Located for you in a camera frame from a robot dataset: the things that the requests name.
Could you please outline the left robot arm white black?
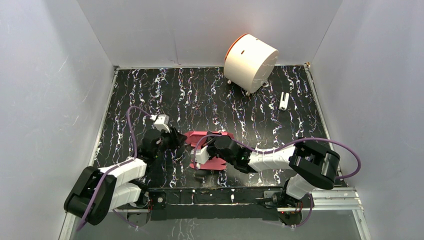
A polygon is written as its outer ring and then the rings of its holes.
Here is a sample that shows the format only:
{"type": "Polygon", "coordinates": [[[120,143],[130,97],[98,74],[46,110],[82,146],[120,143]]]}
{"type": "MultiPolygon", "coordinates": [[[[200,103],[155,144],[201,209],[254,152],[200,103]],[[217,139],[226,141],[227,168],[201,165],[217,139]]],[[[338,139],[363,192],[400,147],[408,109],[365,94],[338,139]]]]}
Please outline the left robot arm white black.
{"type": "Polygon", "coordinates": [[[149,203],[148,187],[137,180],[147,175],[153,163],[166,152],[183,150],[187,136],[171,127],[170,131],[145,132],[135,153],[124,162],[109,167],[84,168],[64,201],[63,208],[81,219],[81,225],[98,225],[108,212],[133,204],[144,208],[149,203]]]}

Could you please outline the pink paper box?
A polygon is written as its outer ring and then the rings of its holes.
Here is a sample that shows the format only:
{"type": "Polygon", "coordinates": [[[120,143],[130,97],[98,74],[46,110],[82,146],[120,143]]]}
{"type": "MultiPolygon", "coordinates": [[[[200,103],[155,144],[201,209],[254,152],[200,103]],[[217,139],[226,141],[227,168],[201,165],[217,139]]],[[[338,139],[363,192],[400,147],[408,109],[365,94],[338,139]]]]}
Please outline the pink paper box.
{"type": "Polygon", "coordinates": [[[225,131],[188,131],[184,134],[187,137],[185,143],[196,148],[195,162],[197,170],[223,171],[227,168],[227,162],[218,157],[213,136],[202,139],[199,146],[196,146],[203,136],[211,134],[229,136],[231,139],[234,139],[232,133],[225,131]]]}

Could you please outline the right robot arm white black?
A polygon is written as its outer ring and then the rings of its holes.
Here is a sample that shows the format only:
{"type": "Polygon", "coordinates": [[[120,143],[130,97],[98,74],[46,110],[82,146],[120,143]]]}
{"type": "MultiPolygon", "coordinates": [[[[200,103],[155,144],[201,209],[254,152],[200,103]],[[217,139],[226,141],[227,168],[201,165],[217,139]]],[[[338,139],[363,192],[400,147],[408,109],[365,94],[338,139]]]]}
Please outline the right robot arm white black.
{"type": "Polygon", "coordinates": [[[194,157],[196,167],[212,158],[221,158],[245,174],[265,170],[295,171],[295,176],[285,181],[281,193],[265,194],[258,202],[266,208],[295,207],[315,189],[333,189],[340,161],[338,153],[313,140],[298,140],[281,149],[257,149],[218,134],[208,136],[194,157]]]}

